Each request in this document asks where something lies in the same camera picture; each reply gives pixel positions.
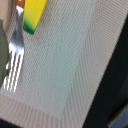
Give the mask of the teal padded gripper finger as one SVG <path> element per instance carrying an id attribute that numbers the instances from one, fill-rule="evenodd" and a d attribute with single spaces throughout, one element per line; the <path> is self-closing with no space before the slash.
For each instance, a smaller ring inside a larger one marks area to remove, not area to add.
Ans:
<path id="1" fill-rule="evenodd" d="M 0 19 L 0 87 L 4 79 L 9 75 L 9 48 L 7 38 L 3 28 L 3 21 Z"/>

